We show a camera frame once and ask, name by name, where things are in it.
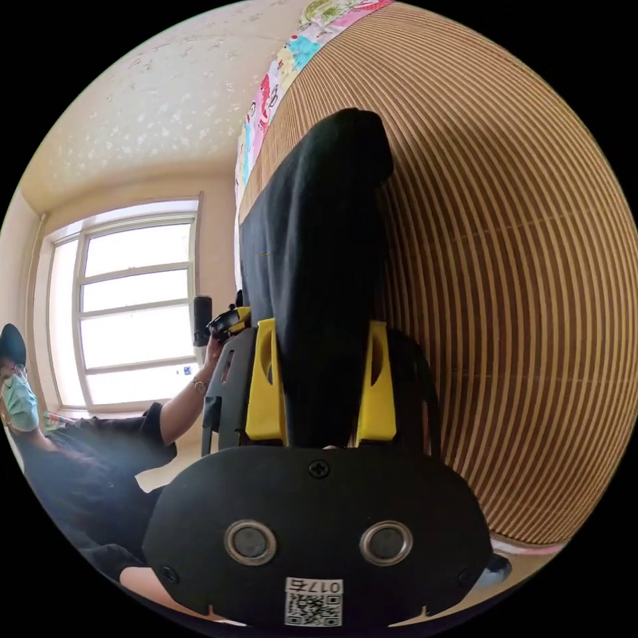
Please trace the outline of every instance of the window frame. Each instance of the window frame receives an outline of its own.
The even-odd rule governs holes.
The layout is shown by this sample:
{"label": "window frame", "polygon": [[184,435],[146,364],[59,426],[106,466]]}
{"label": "window frame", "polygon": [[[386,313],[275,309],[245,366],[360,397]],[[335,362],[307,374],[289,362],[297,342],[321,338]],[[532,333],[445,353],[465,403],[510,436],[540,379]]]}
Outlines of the window frame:
{"label": "window frame", "polygon": [[[129,370],[144,370],[148,368],[160,368],[163,366],[192,366],[196,365],[195,350],[192,356],[181,357],[176,359],[152,360],[145,362],[136,362],[134,364],[120,364],[116,366],[108,366],[102,368],[87,368],[84,363],[84,350],[82,347],[82,335],[80,323],[85,318],[108,316],[112,314],[123,314],[127,312],[136,312],[140,310],[150,310],[153,308],[169,308],[172,306],[184,306],[190,303],[190,300],[197,294],[197,230],[199,220],[199,210],[201,208],[201,195],[199,197],[174,197],[166,201],[167,205],[174,201],[188,200],[198,201],[196,210],[188,212],[170,212],[170,213],[151,213],[139,215],[137,217],[128,217],[115,219],[103,223],[97,223],[88,227],[83,227],[79,231],[66,234],[63,238],[53,241],[51,261],[49,263],[49,277],[47,281],[47,304],[46,304],[46,323],[47,323],[47,346],[49,365],[51,366],[53,387],[56,393],[59,410],[64,413],[89,413],[89,414],[117,414],[117,413],[141,413],[147,410],[152,401],[136,401],[127,403],[93,403],[91,393],[88,386],[87,377],[94,374],[107,372],[126,372]],[[138,229],[152,228],[158,226],[172,226],[178,224],[188,224],[189,230],[189,254],[188,261],[162,264],[158,266],[141,266],[139,268],[129,268],[127,270],[117,270],[99,275],[86,277],[86,260],[88,257],[88,246],[91,239],[96,237],[105,237],[122,231],[132,231]],[[53,276],[53,263],[55,251],[62,245],[71,241],[78,240],[78,248],[75,256],[75,265],[73,270],[73,287],[72,287],[72,309],[71,321],[73,328],[73,348],[75,364],[78,371],[80,388],[84,396],[84,405],[67,405],[62,401],[58,379],[55,374],[53,365],[53,354],[51,348],[52,335],[50,325],[50,305],[51,305],[51,287]],[[186,270],[187,272],[187,298],[179,300],[168,300],[163,302],[151,302],[146,304],[137,304],[134,306],[120,306],[118,308],[109,308],[106,310],[97,310],[84,312],[82,308],[82,286],[85,284],[114,280],[124,276],[133,276],[136,274],[149,274],[152,272],[167,272],[171,270]],[[193,331],[193,317],[189,313],[190,329]],[[167,401],[171,397],[157,397],[153,401]]]}

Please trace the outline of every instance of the black cloth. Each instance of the black cloth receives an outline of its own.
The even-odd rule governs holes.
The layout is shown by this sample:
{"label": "black cloth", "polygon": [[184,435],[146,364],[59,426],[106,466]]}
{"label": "black cloth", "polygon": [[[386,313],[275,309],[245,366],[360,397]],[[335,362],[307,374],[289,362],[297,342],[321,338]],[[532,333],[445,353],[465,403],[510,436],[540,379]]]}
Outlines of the black cloth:
{"label": "black cloth", "polygon": [[59,448],[19,446],[25,476],[69,541],[103,574],[119,580],[143,566],[142,542],[161,489],[144,492],[136,475],[176,454],[160,432],[161,405],[141,417],[81,419],[49,433]]}
{"label": "black cloth", "polygon": [[356,424],[385,239],[376,187],[393,171],[381,118],[313,126],[242,222],[243,302],[274,317],[288,440],[346,445]]}

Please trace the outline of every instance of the wristwatch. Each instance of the wristwatch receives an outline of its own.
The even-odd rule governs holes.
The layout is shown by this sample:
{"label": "wristwatch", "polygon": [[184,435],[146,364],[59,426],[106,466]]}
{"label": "wristwatch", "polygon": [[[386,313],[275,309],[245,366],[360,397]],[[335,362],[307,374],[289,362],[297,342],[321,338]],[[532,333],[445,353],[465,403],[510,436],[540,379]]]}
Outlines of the wristwatch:
{"label": "wristwatch", "polygon": [[197,377],[193,377],[191,384],[195,388],[195,392],[197,392],[197,394],[199,394],[202,397],[206,396],[206,391],[208,390],[208,383],[204,383],[203,381],[200,381]]}

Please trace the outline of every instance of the window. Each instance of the window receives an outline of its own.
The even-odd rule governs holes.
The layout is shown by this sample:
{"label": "window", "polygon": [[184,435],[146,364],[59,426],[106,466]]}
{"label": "window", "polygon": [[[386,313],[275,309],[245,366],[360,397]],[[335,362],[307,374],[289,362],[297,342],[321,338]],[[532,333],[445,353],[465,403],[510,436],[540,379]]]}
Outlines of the window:
{"label": "window", "polygon": [[63,409],[145,409],[197,372],[189,301],[198,205],[142,205],[146,215],[54,246],[49,351]]}

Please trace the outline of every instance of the screw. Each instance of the screw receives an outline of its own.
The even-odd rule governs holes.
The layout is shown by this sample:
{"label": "screw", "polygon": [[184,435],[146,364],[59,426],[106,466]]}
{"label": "screw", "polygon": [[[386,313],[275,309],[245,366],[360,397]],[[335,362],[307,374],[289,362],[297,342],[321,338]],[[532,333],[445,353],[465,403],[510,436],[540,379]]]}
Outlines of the screw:
{"label": "screw", "polygon": [[177,585],[179,583],[179,576],[177,572],[170,565],[162,565],[160,568],[162,576],[171,584]]}
{"label": "screw", "polygon": [[330,466],[326,461],[312,461],[308,466],[308,472],[314,479],[324,479],[330,474]]}

